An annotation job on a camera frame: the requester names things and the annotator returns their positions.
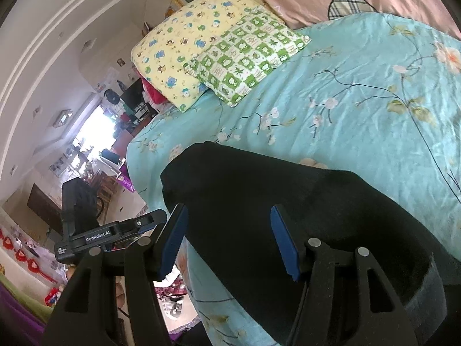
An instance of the purple object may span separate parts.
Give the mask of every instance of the purple object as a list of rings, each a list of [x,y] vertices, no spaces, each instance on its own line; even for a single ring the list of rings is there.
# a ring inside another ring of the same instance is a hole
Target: purple object
[[[170,340],[172,340],[173,342],[177,341],[179,337],[181,337],[183,335],[183,332],[179,332],[179,333],[169,333],[168,334],[170,336]]]
[[[10,292],[0,284],[0,322],[10,330],[10,335],[19,341],[17,344],[28,344],[39,346],[45,325],[40,322],[33,314],[26,310],[10,294]]]
[[[125,187],[130,192],[136,191],[135,187],[133,186],[133,183],[131,183],[129,179],[125,178],[123,174],[119,174],[119,176],[117,177],[117,182],[120,183],[123,187]]]
[[[120,172],[125,176],[125,178],[130,179],[130,174],[128,174],[128,166],[126,166],[126,162],[120,167]]]

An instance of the metal screw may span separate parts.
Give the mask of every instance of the metal screw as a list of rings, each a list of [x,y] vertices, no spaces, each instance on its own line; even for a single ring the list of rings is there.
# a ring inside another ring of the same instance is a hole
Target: metal screw
[[[102,251],[101,247],[95,246],[95,247],[91,247],[89,249],[89,254],[91,256],[97,256],[97,255],[99,255],[101,253],[101,251]]]
[[[312,247],[319,247],[322,244],[322,242],[318,238],[309,238],[307,243],[310,244]]]
[[[357,249],[357,252],[359,253],[360,256],[363,256],[363,257],[370,255],[370,250],[366,247],[359,247]]]
[[[147,246],[150,243],[149,237],[141,237],[138,239],[138,245],[140,246]]]

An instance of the ceiling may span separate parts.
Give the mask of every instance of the ceiling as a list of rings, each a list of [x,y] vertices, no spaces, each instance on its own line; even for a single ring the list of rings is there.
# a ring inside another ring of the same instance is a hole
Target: ceiling
[[[18,0],[13,6],[0,27],[0,200],[67,144],[98,104],[79,63],[132,25],[134,2],[140,0]],[[55,129],[63,109],[74,116]]]

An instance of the red heart decoration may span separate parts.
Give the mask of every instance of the red heart decoration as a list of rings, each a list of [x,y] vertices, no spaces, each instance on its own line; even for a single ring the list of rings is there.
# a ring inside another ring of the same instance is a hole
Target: red heart decoration
[[[30,259],[27,262],[27,267],[29,268],[29,271],[31,271],[31,272],[34,272],[34,273],[39,273],[40,272],[40,268],[38,268],[38,264],[36,263],[36,261],[34,259]]]
[[[21,249],[19,249],[16,252],[16,259],[18,259],[20,262],[27,261],[27,257],[26,257],[26,255],[23,253],[23,251]]]
[[[10,237],[3,238],[3,246],[6,249],[13,249],[13,243],[11,242]]]

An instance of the television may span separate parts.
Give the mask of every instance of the television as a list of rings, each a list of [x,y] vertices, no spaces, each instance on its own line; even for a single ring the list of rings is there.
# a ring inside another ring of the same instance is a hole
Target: television
[[[128,87],[120,98],[126,105],[128,105],[129,108],[135,110],[140,103],[144,102],[144,99],[142,98],[142,91],[144,91],[144,88],[142,86],[141,78],[139,78]]]

